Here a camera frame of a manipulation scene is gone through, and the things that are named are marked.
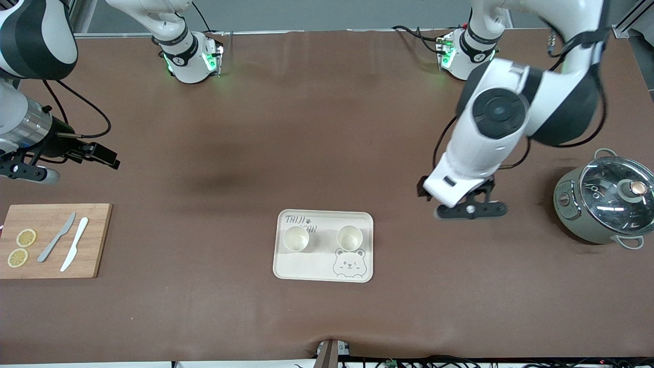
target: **knife blade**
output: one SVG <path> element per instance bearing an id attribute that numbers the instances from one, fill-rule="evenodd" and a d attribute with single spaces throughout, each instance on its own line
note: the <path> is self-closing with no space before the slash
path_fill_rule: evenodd
<path id="1" fill-rule="evenodd" d="M 45 262 L 46 259 L 48 259 L 48 256 L 50 255 L 50 252 L 54 249 L 54 246 L 57 244 L 59 239 L 61 239 L 62 236 L 64 236 L 68 230 L 71 229 L 73 226 L 73 221 L 75 221 L 75 215 L 76 213 L 73 212 L 71 213 L 71 216 L 68 217 L 68 220 L 66 220 L 66 223 L 63 224 L 63 227 L 61 230 L 59 230 L 59 233 L 55 235 L 54 239 L 50 242 L 50 245 L 48 245 L 39 255 L 39 258 L 37 258 L 37 262 L 43 263 Z"/>
<path id="2" fill-rule="evenodd" d="M 73 262 L 73 259 L 75 259 L 75 256 L 77 255 L 77 243 L 79 243 L 80 238 L 82 238 L 82 234 L 84 234 L 84 229 L 86 229 L 86 225 L 88 224 L 88 217 L 82 217 L 80 220 L 80 225 L 77 227 L 77 233 L 75 234 L 75 239 L 73 240 L 73 244 L 71 245 L 71 250 L 68 251 L 68 255 L 66 256 L 66 260 L 63 262 L 63 265 L 61 266 L 61 272 L 66 271 L 66 268 L 71 265 Z"/>

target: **pot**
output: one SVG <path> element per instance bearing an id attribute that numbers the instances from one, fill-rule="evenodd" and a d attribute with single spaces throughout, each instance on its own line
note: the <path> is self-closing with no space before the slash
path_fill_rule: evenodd
<path id="1" fill-rule="evenodd" d="M 563 225 L 584 240 L 640 249 L 643 235 L 654 230 L 653 185 L 654 174 L 645 166 L 602 148 L 588 165 L 559 180 L 554 207 Z"/>

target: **cutting board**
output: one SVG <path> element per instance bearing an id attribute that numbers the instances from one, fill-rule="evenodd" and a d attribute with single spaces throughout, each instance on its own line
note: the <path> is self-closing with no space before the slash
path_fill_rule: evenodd
<path id="1" fill-rule="evenodd" d="M 73 212 L 77 215 L 71 229 L 57 242 L 48 259 L 38 263 L 41 252 Z M 110 215 L 110 204 L 19 204 L 9 207 L 0 237 L 0 279 L 96 277 Z M 82 217 L 88 217 L 89 221 L 77 244 L 77 256 L 66 271 L 61 272 L 61 265 L 68 255 Z M 19 247 L 16 237 L 24 229 L 36 231 L 37 239 L 25 248 L 29 252 L 27 262 L 18 268 L 11 268 L 7 258 L 11 251 Z"/>

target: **brown table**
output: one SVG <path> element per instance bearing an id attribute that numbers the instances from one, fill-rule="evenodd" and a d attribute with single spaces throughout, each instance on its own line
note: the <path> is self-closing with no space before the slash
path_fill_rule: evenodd
<path id="1" fill-rule="evenodd" d="M 508 31 L 502 57 L 539 67 L 547 30 Z M 0 181 L 10 204 L 114 204 L 97 279 L 0 282 L 0 362 L 654 355 L 654 238 L 640 251 L 590 246 L 556 218 L 561 175 L 599 147 L 654 167 L 654 105 L 626 40 L 603 74 L 606 129 L 575 149 L 536 145 L 497 175 L 509 213 L 437 221 L 415 196 L 463 82 L 419 40 L 389 32 L 226 39 L 224 74 L 167 75 L 148 39 L 81 40 L 67 83 L 114 129 L 117 172 L 60 168 L 44 187 Z M 57 89 L 79 132 L 101 119 Z M 43 103 L 43 86 L 24 92 Z M 518 148 L 512 161 L 522 154 Z M 274 277 L 277 214 L 352 210 L 375 219 L 366 284 Z"/>

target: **bear drawing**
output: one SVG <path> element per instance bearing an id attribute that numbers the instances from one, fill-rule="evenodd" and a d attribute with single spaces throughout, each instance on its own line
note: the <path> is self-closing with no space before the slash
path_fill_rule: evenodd
<path id="1" fill-rule="evenodd" d="M 363 278 L 368 268 L 364 262 L 366 252 L 363 249 L 356 251 L 336 250 L 336 262 L 334 263 L 334 273 L 336 276 Z"/>

